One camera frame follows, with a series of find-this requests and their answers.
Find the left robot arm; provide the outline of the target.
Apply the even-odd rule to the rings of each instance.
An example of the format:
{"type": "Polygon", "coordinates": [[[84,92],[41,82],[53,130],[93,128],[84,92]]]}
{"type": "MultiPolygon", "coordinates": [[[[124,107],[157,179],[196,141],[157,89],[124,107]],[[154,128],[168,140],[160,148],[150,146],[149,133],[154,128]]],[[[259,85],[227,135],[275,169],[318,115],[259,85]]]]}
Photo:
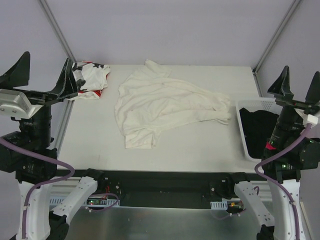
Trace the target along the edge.
{"type": "Polygon", "coordinates": [[[72,72],[72,61],[64,63],[55,87],[46,92],[26,90],[30,80],[29,52],[0,77],[0,113],[19,123],[19,130],[0,139],[0,169],[15,173],[21,196],[20,223],[17,240],[63,240],[76,212],[92,194],[106,188],[102,171],[87,169],[75,189],[61,205],[50,209],[50,192],[57,167],[75,169],[57,159],[51,148],[51,107],[78,93],[72,72]]]}

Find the cream white t shirt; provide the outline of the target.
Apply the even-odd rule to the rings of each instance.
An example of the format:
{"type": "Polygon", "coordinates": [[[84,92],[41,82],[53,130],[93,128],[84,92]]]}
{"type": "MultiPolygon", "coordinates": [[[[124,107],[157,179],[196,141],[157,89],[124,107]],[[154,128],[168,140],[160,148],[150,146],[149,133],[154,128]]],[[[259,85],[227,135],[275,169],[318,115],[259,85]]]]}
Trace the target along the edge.
{"type": "Polygon", "coordinates": [[[126,149],[152,149],[161,133],[188,124],[231,118],[228,95],[170,77],[171,70],[146,60],[119,86],[114,115],[126,149]]]}

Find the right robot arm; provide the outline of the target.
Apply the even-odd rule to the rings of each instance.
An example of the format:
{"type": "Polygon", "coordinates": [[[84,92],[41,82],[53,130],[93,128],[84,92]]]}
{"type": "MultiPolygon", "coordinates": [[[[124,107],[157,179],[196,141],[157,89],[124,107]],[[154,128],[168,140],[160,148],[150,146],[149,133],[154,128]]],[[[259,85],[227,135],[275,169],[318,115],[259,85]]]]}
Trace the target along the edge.
{"type": "Polygon", "coordinates": [[[294,99],[290,89],[290,68],[285,66],[267,91],[282,107],[270,139],[255,167],[255,172],[267,180],[272,197],[273,213],[262,203],[244,172],[229,174],[225,192],[238,197],[256,223],[258,240],[304,240],[300,205],[302,170],[319,166],[320,141],[307,134],[319,123],[320,73],[311,81],[304,101],[294,99]]]}

